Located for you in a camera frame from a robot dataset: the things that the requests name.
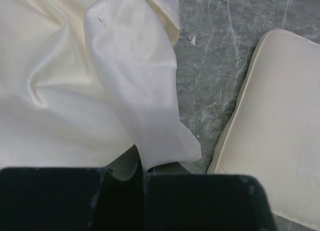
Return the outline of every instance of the marble floor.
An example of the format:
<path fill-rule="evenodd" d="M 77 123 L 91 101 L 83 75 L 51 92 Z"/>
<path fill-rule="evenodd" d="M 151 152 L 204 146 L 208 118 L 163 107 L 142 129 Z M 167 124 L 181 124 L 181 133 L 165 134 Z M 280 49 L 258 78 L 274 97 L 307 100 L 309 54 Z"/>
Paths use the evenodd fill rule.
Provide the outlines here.
<path fill-rule="evenodd" d="M 258 40 L 278 28 L 320 44 L 320 0 L 178 2 L 181 34 L 175 52 L 180 118 L 202 148 L 202 158 L 186 168 L 205 173 Z M 310 230 L 281 217 L 275 221 L 280 231 Z"/>

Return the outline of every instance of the gray marble surface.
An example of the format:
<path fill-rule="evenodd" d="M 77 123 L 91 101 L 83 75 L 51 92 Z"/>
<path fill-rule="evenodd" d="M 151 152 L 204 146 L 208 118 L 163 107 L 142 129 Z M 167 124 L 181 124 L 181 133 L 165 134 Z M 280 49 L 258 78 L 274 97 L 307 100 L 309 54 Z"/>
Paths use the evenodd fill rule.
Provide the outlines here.
<path fill-rule="evenodd" d="M 280 28 L 320 43 L 320 0 L 178 0 L 175 46 L 181 121 L 201 143 L 186 168 L 206 172 L 259 39 Z"/>

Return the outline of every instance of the black object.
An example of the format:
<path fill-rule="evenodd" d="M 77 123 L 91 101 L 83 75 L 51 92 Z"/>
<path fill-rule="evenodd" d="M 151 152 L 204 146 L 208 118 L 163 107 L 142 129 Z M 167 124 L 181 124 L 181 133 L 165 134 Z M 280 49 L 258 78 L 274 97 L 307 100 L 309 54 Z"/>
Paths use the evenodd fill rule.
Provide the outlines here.
<path fill-rule="evenodd" d="M 0 171 L 0 231 L 275 231 L 265 192 L 241 175 L 143 174 L 132 147 L 105 168 Z"/>

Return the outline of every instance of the cream fabric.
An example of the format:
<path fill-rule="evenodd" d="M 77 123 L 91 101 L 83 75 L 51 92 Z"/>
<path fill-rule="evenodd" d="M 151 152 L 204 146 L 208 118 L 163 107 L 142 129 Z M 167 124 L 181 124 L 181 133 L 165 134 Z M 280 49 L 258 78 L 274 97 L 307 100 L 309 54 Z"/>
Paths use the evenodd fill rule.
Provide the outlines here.
<path fill-rule="evenodd" d="M 177 4 L 153 3 L 170 11 L 157 17 L 145 0 L 0 0 L 0 169 L 105 166 L 134 142 L 145 169 L 201 155 L 179 122 L 177 34 L 159 20 L 178 27 Z"/>
<path fill-rule="evenodd" d="M 320 45 L 284 30 L 259 42 L 208 173 L 246 174 L 272 211 L 320 229 Z"/>

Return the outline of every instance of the beige cushion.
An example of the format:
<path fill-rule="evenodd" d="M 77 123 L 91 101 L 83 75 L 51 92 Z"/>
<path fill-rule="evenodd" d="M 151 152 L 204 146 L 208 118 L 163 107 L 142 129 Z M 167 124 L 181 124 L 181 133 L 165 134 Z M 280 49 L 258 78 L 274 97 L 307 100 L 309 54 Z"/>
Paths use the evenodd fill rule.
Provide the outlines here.
<path fill-rule="evenodd" d="M 319 44 L 263 36 L 208 173 L 254 176 L 276 215 L 320 229 Z"/>

